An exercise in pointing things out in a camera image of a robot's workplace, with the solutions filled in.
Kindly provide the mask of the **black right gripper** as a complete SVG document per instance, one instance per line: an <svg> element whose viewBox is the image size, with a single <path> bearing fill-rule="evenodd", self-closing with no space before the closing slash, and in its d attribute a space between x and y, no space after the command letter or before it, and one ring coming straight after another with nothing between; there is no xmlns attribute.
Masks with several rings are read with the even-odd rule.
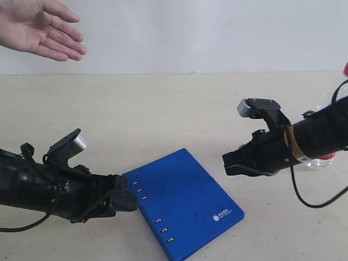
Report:
<svg viewBox="0 0 348 261"><path fill-rule="evenodd" d="M243 153L228 152L222 155L225 173L228 176L270 177L272 174L296 165L290 153L284 129L259 133L240 146Z"/></svg>

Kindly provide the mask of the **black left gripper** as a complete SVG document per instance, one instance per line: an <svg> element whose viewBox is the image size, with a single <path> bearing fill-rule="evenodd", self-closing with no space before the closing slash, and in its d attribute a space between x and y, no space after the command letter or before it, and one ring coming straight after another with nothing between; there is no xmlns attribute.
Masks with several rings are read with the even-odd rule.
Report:
<svg viewBox="0 0 348 261"><path fill-rule="evenodd" d="M87 168L60 168L58 174L61 196L54 215L71 223L110 218L138 208L138 198L127 189L124 176L91 174Z"/></svg>

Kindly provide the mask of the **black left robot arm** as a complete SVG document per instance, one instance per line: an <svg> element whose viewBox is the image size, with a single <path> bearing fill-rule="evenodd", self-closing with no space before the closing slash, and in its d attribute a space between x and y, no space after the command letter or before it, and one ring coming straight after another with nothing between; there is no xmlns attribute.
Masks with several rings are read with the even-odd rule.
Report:
<svg viewBox="0 0 348 261"><path fill-rule="evenodd" d="M22 153L1 150L1 204L58 216L71 223L114 217L133 212L138 199L120 175L97 175L84 165L69 167L55 153L36 163L33 147L22 145Z"/></svg>

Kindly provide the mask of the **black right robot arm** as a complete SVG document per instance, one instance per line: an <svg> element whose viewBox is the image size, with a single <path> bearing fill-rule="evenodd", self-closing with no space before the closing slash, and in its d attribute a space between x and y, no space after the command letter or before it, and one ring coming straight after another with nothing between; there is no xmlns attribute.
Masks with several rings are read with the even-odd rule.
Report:
<svg viewBox="0 0 348 261"><path fill-rule="evenodd" d="M241 117L263 119L268 129L253 132L250 142L222 156L229 176L273 176L290 165L347 148L347 98L308 111L297 123L291 123L271 99L245 98L237 110Z"/></svg>

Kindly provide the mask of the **person's open hand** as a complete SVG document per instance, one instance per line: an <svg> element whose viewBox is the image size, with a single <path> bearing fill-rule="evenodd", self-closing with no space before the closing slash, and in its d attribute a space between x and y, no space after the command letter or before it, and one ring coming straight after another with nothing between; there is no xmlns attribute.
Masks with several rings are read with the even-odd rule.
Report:
<svg viewBox="0 0 348 261"><path fill-rule="evenodd" d="M61 1L1 1L1 46L55 61L80 61L80 17Z"/></svg>

